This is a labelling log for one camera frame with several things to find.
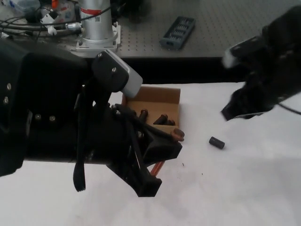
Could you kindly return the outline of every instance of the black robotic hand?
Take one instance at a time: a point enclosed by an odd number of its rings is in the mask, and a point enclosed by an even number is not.
[[[162,181],[147,166],[177,158],[182,146],[127,107],[110,107],[112,92],[134,97],[142,84],[118,56],[106,50],[89,65],[49,44],[1,40],[0,74],[0,177],[24,159],[75,162],[82,191],[84,164],[106,164],[139,197],[156,195]]]
[[[260,36],[225,52],[226,68],[250,69],[245,85],[235,91],[222,110],[226,120],[249,119],[271,110],[301,91],[301,6],[265,26]]]

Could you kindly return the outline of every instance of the black cable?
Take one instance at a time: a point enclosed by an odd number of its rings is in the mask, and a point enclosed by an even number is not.
[[[0,25],[0,28],[4,28],[4,29],[10,29],[10,30],[20,30],[20,31],[31,31],[31,32],[39,32],[40,29],[39,28],[33,28],[33,27],[18,27],[18,26],[3,26],[3,25]]]
[[[1,31],[0,31],[0,40],[2,39],[2,33],[4,32],[4,29],[7,28],[7,27],[9,27],[10,23],[13,23],[13,22],[15,22],[15,21],[21,20],[21,19],[23,19],[23,18],[24,18],[23,16],[17,16],[17,17],[12,17],[12,18],[7,19],[7,20],[4,22],[4,23],[7,23],[7,25],[6,25],[6,26],[0,26],[0,27],[1,27]]]
[[[111,6],[109,6],[108,8],[106,8],[105,10],[101,11],[100,13],[97,13],[95,15],[92,16],[88,16],[86,18],[82,18],[80,21],[85,21],[85,20],[89,20],[91,18],[100,16],[101,14],[109,11],[111,9]],[[52,24],[43,24],[44,26],[52,26],[52,25],[64,25],[64,24],[71,24],[71,23],[76,23],[76,20],[70,21],[70,22],[60,22],[60,23],[52,23]],[[10,25],[16,25],[16,26],[40,26],[39,24],[15,24],[15,23],[10,23]]]
[[[294,110],[294,109],[292,109],[292,108],[290,108],[290,107],[287,107],[287,106],[285,106],[285,105],[283,105],[283,104],[278,104],[280,107],[282,107],[282,108],[284,108],[284,109],[286,109],[286,110],[288,110],[289,112],[292,112],[292,113],[294,113],[294,114],[298,114],[298,115],[301,115],[301,112],[299,112],[299,111],[297,111],[297,110]]]
[[[18,35],[21,37],[28,37],[27,35],[21,35],[20,33],[16,32],[7,32],[5,31],[6,34],[9,35]],[[40,35],[38,38],[62,38],[62,37],[67,37],[75,34],[80,34],[81,31],[74,31],[74,32],[64,32],[63,34],[58,33],[57,35]]]

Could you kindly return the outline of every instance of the cardboard box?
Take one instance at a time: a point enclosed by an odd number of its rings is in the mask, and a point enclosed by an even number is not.
[[[147,109],[149,115],[146,123],[166,133],[179,128],[180,89],[142,86],[134,98],[123,95],[122,105],[128,106],[140,115],[142,109]],[[153,125],[161,114],[167,114],[169,120],[175,121],[175,126]]]

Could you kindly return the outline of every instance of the black cylinder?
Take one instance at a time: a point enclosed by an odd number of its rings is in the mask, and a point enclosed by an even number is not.
[[[219,149],[223,149],[225,147],[225,143],[215,137],[211,137],[209,143]]]

